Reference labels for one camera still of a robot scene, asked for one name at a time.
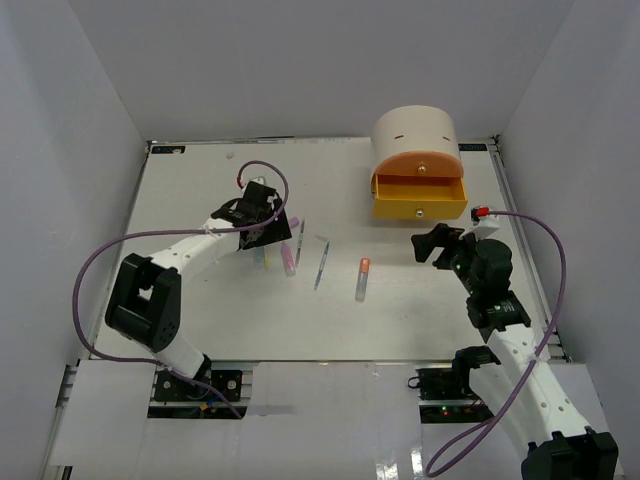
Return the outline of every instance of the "tube with orange cap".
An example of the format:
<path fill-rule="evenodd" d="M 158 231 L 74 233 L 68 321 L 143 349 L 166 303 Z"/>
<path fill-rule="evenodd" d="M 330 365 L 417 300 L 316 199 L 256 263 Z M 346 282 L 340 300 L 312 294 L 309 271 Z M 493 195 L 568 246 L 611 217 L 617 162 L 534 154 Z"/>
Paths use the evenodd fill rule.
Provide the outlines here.
<path fill-rule="evenodd" d="M 369 265 L 371 260 L 363 258 L 360 260 L 360 270 L 358 271 L 358 283 L 356 284 L 356 302 L 364 302 L 367 293 L 367 280 L 369 278 Z"/>

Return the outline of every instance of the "orange cap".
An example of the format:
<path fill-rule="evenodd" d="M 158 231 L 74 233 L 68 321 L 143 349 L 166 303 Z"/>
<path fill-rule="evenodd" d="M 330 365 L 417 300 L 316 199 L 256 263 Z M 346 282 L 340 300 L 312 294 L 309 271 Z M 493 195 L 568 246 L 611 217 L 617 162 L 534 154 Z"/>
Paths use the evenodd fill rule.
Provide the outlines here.
<path fill-rule="evenodd" d="M 363 258 L 360 260 L 360 271 L 362 273 L 369 273 L 369 265 L 371 264 L 371 260 L 368 258 Z"/>

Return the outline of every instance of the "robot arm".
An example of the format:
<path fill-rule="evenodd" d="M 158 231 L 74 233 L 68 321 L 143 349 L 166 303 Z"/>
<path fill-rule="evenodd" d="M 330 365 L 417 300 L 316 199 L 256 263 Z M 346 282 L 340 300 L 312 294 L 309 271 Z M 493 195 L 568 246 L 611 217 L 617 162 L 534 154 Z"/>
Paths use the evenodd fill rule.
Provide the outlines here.
<path fill-rule="evenodd" d="M 211 361 L 180 329 L 182 287 L 227 254 L 291 238 L 287 216 L 260 229 L 282 205 L 262 179 L 244 187 L 243 197 L 225 203 L 202 226 L 205 235 L 187 237 L 149 257 L 128 255 L 121 263 L 106 311 L 106 324 L 148 350 L 181 375 L 203 380 Z M 231 231 L 245 227 L 243 231 Z M 226 233 L 216 233 L 227 229 Z"/>
<path fill-rule="evenodd" d="M 485 342 L 456 353 L 452 367 L 461 390 L 477 395 L 496 414 L 535 360 L 529 379 L 500 422 L 523 458 L 523 479 L 612 479 L 618 456 L 613 437 L 591 428 L 546 360 L 536 358 L 539 339 L 509 290 L 511 251 L 502 242 L 484 238 L 497 229 L 497 220 L 474 221 L 476 226 L 466 232 L 441 223 L 425 235 L 411 237 L 418 262 L 425 262 L 436 247 L 443 248 L 433 265 L 452 270 L 460 279 L 469 294 L 469 318 Z"/>

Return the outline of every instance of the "blue pen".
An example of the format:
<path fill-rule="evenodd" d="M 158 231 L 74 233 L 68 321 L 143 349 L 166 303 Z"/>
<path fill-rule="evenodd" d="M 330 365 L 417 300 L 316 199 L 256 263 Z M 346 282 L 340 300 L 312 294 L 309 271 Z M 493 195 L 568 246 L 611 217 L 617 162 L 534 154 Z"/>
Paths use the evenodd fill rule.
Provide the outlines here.
<path fill-rule="evenodd" d="M 328 253 L 329 253 L 329 242 L 327 241 L 327 245 L 324 247 L 324 253 L 322 254 L 322 260 L 320 260 L 320 268 L 318 269 L 318 276 L 316 277 L 316 283 L 313 286 L 314 290 L 317 290 L 318 285 L 320 284 L 320 279 L 322 278 L 322 272 L 324 271 L 324 264 L 327 261 Z"/>

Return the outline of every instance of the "white wall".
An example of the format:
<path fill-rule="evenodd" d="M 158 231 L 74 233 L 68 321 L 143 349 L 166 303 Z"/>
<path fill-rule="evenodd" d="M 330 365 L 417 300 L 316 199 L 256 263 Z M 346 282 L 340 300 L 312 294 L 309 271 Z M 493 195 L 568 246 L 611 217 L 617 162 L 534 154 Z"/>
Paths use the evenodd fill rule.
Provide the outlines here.
<path fill-rule="evenodd" d="M 560 335 L 586 361 L 629 478 L 640 478 L 640 3 L 571 9 L 504 133 L 518 209 L 557 229 L 569 262 Z M 527 229 L 550 300 L 555 247 Z"/>
<path fill-rule="evenodd" d="M 502 132 L 572 0 L 70 0 L 142 136 L 368 135 L 401 105 Z"/>
<path fill-rule="evenodd" d="M 73 279 L 121 231 L 144 159 L 66 0 L 0 1 L 0 146 L 0 478 L 34 479 L 79 352 Z M 85 320 L 111 261 L 89 278 Z"/>

